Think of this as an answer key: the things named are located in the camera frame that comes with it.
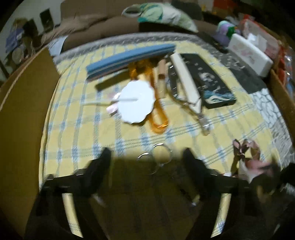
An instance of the orange object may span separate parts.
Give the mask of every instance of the orange object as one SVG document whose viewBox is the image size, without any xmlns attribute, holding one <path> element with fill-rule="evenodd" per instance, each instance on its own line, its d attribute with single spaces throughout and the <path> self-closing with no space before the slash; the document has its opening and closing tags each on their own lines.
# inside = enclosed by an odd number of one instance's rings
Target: orange object
<svg viewBox="0 0 295 240">
<path fill-rule="evenodd" d="M 141 68 L 144 69 L 144 73 L 146 75 L 146 78 L 150 80 L 150 85 L 153 89 L 155 89 L 155 81 L 154 81 L 154 74 L 153 74 L 153 67 L 151 62 L 148 59 L 145 60 L 141 60 L 135 63 L 131 63 L 128 66 L 129 71 L 130 71 L 130 79 L 131 80 L 136 80 L 138 73 L 137 73 L 137 69 Z M 168 118 L 164 113 L 164 110 L 162 109 L 162 106 L 159 102 L 159 96 L 158 93 L 155 89 L 155 98 L 156 101 L 154 103 L 154 109 L 157 110 L 157 114 L 159 115 L 162 124 L 157 124 L 154 121 L 154 115 L 153 112 L 151 112 L 150 114 L 147 115 L 147 119 L 150 122 L 150 126 L 153 132 L 155 133 L 163 133 L 166 130 L 166 127 L 168 126 Z"/>
</svg>

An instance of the gray patterned cloth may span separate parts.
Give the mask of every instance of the gray patterned cloth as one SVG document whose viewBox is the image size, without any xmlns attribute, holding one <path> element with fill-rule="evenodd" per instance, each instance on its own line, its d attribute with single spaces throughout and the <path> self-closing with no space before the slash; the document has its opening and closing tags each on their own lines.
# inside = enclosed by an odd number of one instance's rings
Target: gray patterned cloth
<svg viewBox="0 0 295 240">
<path fill-rule="evenodd" d="M 58 64 L 65 59 L 72 59 L 108 45 L 126 45 L 150 41 L 190 41 L 196 43 L 229 68 L 238 82 L 249 93 L 257 109 L 268 123 L 273 135 L 274 144 L 280 154 L 280 165 L 286 167 L 290 162 L 295 162 L 295 150 L 292 146 L 286 123 L 262 79 L 255 75 L 255 73 L 243 63 L 240 63 L 231 53 L 224 54 L 219 52 L 212 45 L 196 35 L 183 33 L 134 33 L 121 35 L 98 40 L 69 50 L 55 57 L 54 62 Z"/>
</svg>

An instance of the phone case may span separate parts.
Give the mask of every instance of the phone case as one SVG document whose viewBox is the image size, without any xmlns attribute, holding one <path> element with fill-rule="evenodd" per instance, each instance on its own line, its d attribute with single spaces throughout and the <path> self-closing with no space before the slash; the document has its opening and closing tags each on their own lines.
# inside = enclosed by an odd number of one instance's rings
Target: phone case
<svg viewBox="0 0 295 240">
<path fill-rule="evenodd" d="M 181 56 L 207 108 L 219 108 L 236 102 L 237 99 L 228 86 L 199 55 L 181 54 Z"/>
</svg>

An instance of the brown couch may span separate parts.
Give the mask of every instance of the brown couch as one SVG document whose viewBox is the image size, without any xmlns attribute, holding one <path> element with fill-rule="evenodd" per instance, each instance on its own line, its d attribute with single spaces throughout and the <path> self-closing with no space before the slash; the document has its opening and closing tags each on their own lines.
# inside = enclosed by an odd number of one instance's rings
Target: brown couch
<svg viewBox="0 0 295 240">
<path fill-rule="evenodd" d="M 177 31 L 189 33 L 187 30 L 172 28 L 166 25 L 154 23 L 138 23 L 136 18 L 121 16 L 122 11 L 132 4 L 145 2 L 168 2 L 168 0 L 65 0 L 60 5 L 61 18 L 67 19 L 76 15 L 102 13 L 107 14 L 107 20 L 100 21 L 90 28 L 70 34 L 63 44 L 63 51 L 74 47 L 96 41 L 98 39 L 118 36 L 128 33 L 150 32 L 150 31 Z M 199 31 L 212 33 L 216 26 L 195 20 Z"/>
</svg>

